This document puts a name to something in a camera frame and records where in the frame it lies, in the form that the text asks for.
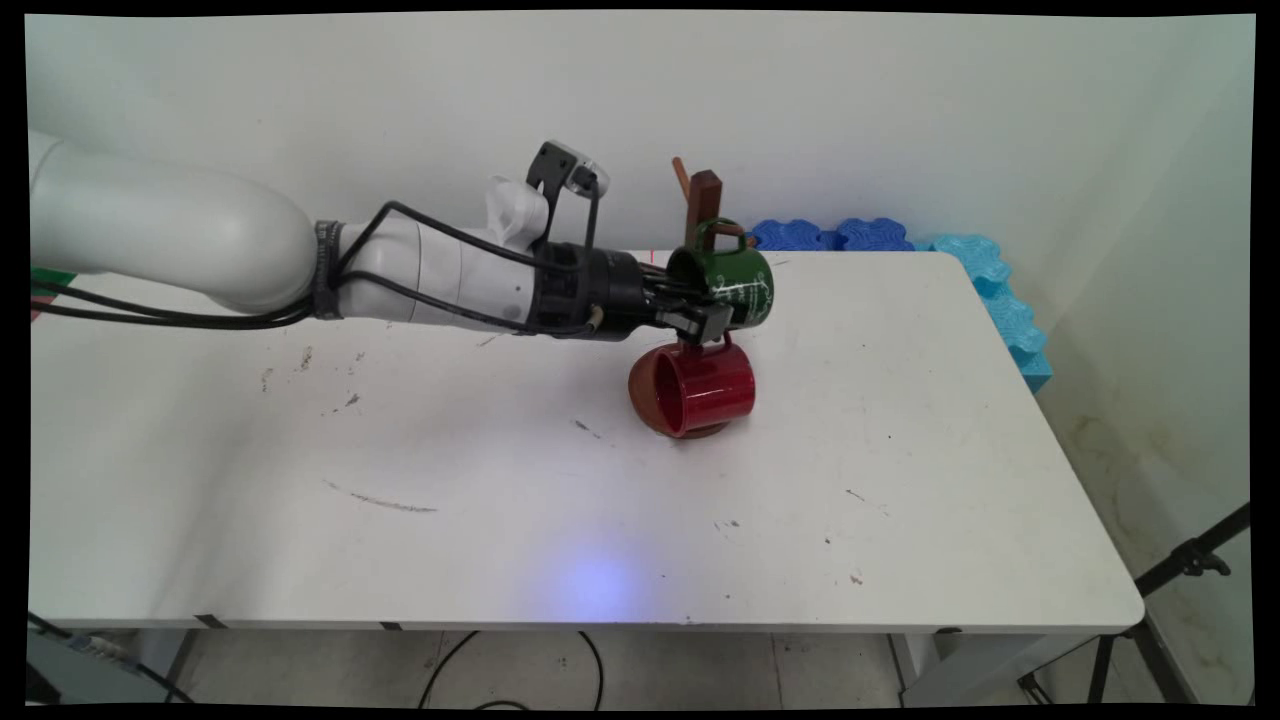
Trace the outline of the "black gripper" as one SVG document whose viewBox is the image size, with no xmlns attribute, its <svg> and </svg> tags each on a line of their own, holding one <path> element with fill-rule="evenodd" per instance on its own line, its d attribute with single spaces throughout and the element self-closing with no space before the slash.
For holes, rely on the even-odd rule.
<svg viewBox="0 0 1280 720">
<path fill-rule="evenodd" d="M 658 266 L 626 252 L 588 251 L 572 243 L 540 243 L 534 258 L 582 266 L 573 273 L 535 270 L 530 323 L 562 340 L 627 340 L 655 320 L 680 341 L 703 346 L 721 340 L 733 319 L 731 305 L 703 302 L 713 293 L 699 263 Z"/>
</svg>

